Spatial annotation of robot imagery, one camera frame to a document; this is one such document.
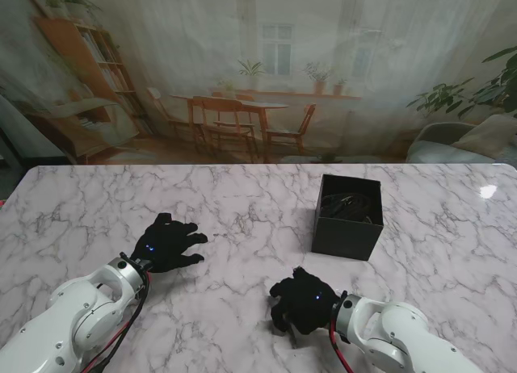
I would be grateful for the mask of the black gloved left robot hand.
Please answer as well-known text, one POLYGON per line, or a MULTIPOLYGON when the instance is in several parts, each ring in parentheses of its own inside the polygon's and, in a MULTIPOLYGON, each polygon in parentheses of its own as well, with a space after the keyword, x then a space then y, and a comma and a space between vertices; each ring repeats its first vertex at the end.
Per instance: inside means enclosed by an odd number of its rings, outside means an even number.
POLYGON ((194 245, 207 242, 207 236, 198 233, 197 224, 172 220, 170 213, 163 212, 139 238, 129 258, 135 263, 143 263, 151 273, 166 273, 202 262, 204 257, 200 254, 183 253, 194 245))

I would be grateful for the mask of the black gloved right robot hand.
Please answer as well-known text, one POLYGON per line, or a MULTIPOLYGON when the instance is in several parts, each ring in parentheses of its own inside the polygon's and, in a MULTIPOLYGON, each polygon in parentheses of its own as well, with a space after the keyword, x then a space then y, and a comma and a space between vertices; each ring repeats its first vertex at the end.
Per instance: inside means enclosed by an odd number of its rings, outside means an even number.
POLYGON ((337 304, 348 295, 346 290, 338 295, 301 266, 292 271, 292 277, 275 283, 269 294, 276 301, 271 308, 274 327, 285 333, 293 325, 303 335, 329 325, 337 304))

